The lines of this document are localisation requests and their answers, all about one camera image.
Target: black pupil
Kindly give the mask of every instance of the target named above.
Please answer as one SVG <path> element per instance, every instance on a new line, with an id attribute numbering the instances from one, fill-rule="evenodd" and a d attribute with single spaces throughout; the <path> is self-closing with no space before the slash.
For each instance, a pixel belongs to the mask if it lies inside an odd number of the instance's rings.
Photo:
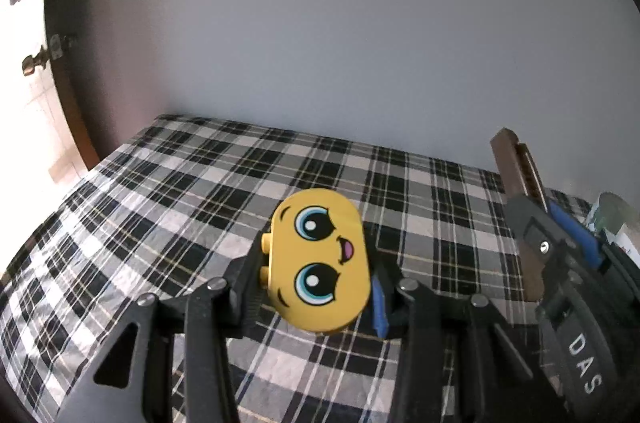
<path id="1" fill-rule="evenodd" d="M 319 241 L 320 239 L 329 237 L 332 231 L 334 231 L 335 226 L 326 213 L 313 212 L 305 217 L 303 228 L 305 229 L 305 232 L 309 237 L 316 241 Z"/>
<path id="2" fill-rule="evenodd" d="M 309 285 L 307 279 L 311 276 L 318 277 L 318 283 L 315 286 Z M 338 272 L 328 264 L 319 262 L 311 266 L 303 277 L 306 290 L 316 297 L 326 297 L 334 294 L 335 284 L 338 282 Z"/>

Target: cartoon eye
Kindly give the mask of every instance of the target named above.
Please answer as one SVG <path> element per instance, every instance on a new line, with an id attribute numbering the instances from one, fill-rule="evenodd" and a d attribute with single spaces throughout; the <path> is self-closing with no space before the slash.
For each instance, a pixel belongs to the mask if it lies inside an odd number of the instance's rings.
<path id="1" fill-rule="evenodd" d="M 296 293 L 312 306 L 323 306 L 334 300 L 335 284 L 340 274 L 324 262 L 315 262 L 296 275 Z"/>
<path id="2" fill-rule="evenodd" d="M 321 241 L 335 229 L 329 211 L 323 207 L 306 207 L 296 215 L 296 232 L 307 241 Z"/>

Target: blue plastic piece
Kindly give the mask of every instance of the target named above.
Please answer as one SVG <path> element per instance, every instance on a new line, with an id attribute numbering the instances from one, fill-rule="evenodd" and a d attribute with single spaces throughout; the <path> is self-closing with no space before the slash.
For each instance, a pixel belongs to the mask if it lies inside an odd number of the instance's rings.
<path id="1" fill-rule="evenodd" d="M 386 319 L 385 292 L 378 275 L 371 278 L 371 298 L 373 299 L 373 328 L 378 338 L 385 339 L 389 333 L 389 321 Z"/>
<path id="2" fill-rule="evenodd" d="M 592 268 L 598 268 L 604 258 L 600 254 L 600 242 L 594 235 L 582 226 L 578 220 L 562 210 L 560 205 L 549 200 L 549 214 L 578 243 L 582 249 L 582 256 Z"/>

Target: gray wall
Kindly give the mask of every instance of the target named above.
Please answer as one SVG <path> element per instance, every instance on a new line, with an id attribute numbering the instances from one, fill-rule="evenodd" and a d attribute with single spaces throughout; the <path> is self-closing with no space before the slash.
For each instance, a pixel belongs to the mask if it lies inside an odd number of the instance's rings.
<path id="1" fill-rule="evenodd" d="M 102 151 L 172 111 L 495 169 L 508 126 L 546 185 L 640 206 L 632 0 L 77 1 Z"/>

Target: plaid tablecloth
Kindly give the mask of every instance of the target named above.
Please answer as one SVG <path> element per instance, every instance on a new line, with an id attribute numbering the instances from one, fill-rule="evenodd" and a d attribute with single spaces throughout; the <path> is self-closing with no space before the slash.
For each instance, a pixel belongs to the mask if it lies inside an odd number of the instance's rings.
<path id="1" fill-rule="evenodd" d="M 405 275 L 443 294 L 481 291 L 511 323 L 533 322 L 498 175 L 363 143 L 164 115 L 90 172 L 2 277 L 0 373 L 36 419 L 53 421 L 131 298 L 185 294 L 221 275 L 281 199 L 310 187 L 347 196 Z M 588 212 L 584 201 L 552 195 Z M 264 305 L 250 338 L 228 343 L 241 419 L 386 421 L 399 342 L 363 326 L 358 319 L 316 337 Z M 184 420 L 181 345 L 176 421 Z M 444 417 L 454 395 L 444 389 Z"/>

